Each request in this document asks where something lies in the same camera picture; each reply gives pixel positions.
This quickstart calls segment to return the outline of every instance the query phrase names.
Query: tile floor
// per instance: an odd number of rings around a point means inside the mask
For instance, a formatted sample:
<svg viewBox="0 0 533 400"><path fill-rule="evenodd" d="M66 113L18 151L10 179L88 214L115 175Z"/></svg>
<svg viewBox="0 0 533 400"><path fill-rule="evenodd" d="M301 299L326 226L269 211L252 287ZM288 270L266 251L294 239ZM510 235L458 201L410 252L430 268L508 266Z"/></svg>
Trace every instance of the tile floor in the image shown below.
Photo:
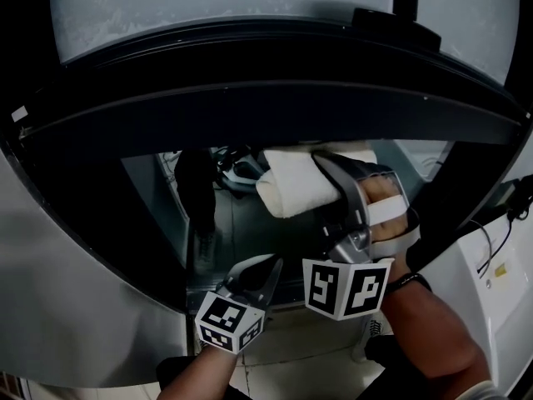
<svg viewBox="0 0 533 400"><path fill-rule="evenodd" d="M230 384L253 400L356 398L380 373L374 362L355 364L351 346L359 319L333 322L305 308L275 312L251 343ZM29 383L32 400L155 400L157 383L135 387L71 389Z"/></svg>

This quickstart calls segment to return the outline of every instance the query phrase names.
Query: washing machine door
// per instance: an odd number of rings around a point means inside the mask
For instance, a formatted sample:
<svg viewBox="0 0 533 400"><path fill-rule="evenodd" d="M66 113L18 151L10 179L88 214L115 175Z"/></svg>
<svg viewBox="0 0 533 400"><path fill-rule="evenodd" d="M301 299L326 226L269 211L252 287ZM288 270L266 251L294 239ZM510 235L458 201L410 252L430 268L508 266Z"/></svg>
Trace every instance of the washing machine door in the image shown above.
<svg viewBox="0 0 533 400"><path fill-rule="evenodd" d="M97 2L105 14L111 0L26 1L10 17L0 118L0 368L42 383L148 383L163 358L187 353L187 248L150 200L173 200L168 186L136 178L137 163L153 174L160 153L248 143L455 142L413 202L418 269L486 200L529 126L501 84L413 26L409 4L391 15L402 24L352 6L341 22L301 19L299 0L290 19L103 34L111 23L73 31L62 7ZM187 243L187 218L172 220Z"/></svg>

